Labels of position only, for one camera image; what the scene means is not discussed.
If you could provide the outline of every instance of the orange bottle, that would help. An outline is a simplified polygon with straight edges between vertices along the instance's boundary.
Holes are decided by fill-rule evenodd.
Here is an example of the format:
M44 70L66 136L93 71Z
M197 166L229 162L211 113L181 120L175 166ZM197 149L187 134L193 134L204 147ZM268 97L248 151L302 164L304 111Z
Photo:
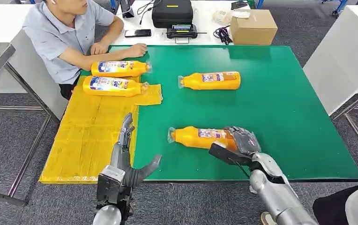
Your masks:
M150 64L139 61L94 62L91 66L93 76L124 77L140 76L150 70Z
M229 150L236 150L233 136L227 130L198 129L185 127L183 129L168 129L168 142L179 142L187 147L209 149L213 142L223 144Z
M194 73L190 76L178 77L179 88L194 90L235 90L241 84L239 72Z
M138 83L122 78L87 76L82 87L85 93L90 95L132 97L144 93L149 83Z

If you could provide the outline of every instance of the bottle cap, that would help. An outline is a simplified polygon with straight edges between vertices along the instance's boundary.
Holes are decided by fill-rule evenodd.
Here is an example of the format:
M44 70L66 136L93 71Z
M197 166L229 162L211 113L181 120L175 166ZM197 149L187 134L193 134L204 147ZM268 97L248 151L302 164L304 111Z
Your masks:
M168 143L172 143L175 141L175 128L168 128Z
M148 82L142 83L141 84L141 93L143 94L144 92L146 92L148 88L149 88L149 83Z
M178 76L178 87L179 89L182 89L185 86L184 77Z
M146 62L146 72L147 73L151 73L151 69L152 69L153 67L151 67L151 63L148 61L148 62Z

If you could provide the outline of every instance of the bottle label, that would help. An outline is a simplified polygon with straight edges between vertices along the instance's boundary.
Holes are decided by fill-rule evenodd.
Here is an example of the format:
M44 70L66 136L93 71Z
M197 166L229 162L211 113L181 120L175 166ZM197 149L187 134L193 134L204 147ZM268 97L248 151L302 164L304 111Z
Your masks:
M226 132L216 129L198 129L198 136L206 138L225 138Z
M116 73L126 69L133 69L133 61L108 61L100 62L98 69L100 73Z
M89 87L92 90L125 90L128 87L128 80L95 76L91 79Z
M223 73L202 74L202 82L224 81Z

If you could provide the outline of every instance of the short-sleeved shirt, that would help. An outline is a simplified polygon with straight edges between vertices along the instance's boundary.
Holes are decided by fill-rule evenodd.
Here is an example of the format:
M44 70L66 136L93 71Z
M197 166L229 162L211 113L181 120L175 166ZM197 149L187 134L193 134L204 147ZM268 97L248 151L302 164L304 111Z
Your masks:
M68 47L87 54L95 41L95 24L109 26L113 13L102 8L93 0L88 1L87 12L75 16L75 28L59 21L45 2L35 4L23 24L23 30L30 37L36 52L56 83L73 84L80 69L60 58Z

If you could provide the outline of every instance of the robotic arm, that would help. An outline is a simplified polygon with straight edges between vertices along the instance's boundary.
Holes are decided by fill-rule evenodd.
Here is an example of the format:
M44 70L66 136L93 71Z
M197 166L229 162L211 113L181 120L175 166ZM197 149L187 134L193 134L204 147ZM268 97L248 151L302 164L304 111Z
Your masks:
M132 188L152 174L160 164L161 155L156 155L142 169L131 167L129 144L134 130L131 124L130 113L124 118L118 141L113 147L110 165L99 174L98 205L93 225L125 225L132 215ZM214 143L209 153L230 165L246 165L250 168L251 187L262 199L273 220L279 225L318 225L303 208L275 160L260 152L255 135L239 127L226 129L233 135L238 149L230 151L222 144Z
M107 165L97 178L97 213L93 225L125 225L131 213L132 188L152 174L160 165L161 155L142 169L134 169L130 163L129 144L135 129L132 114L123 121L118 141L112 152L110 165Z
M239 127L226 129L233 135L238 149L229 151L225 146L214 143L209 153L230 165L249 166L251 187L262 199L273 220L278 225L318 225L303 208L275 160L260 152L255 135Z

